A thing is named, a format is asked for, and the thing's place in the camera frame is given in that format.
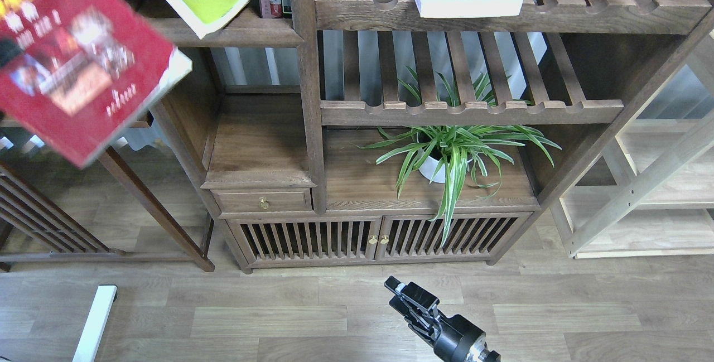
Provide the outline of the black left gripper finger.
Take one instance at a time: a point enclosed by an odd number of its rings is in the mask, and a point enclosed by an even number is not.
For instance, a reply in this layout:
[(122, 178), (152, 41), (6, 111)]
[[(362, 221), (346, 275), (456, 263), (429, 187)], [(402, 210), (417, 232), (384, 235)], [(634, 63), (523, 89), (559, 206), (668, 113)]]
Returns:
[(0, 42), (0, 68), (5, 68), (25, 51), (15, 39), (2, 38)]

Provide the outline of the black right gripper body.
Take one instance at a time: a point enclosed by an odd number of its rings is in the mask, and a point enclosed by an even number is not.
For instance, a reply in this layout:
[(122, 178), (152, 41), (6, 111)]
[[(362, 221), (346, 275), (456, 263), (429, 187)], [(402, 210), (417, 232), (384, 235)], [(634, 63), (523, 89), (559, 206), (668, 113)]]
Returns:
[(490, 351), (485, 332), (462, 315), (446, 317), (438, 309), (439, 300), (415, 283), (404, 288), (404, 301), (412, 308), (409, 329), (429, 344), (435, 355), (444, 361), (500, 361), (496, 351)]

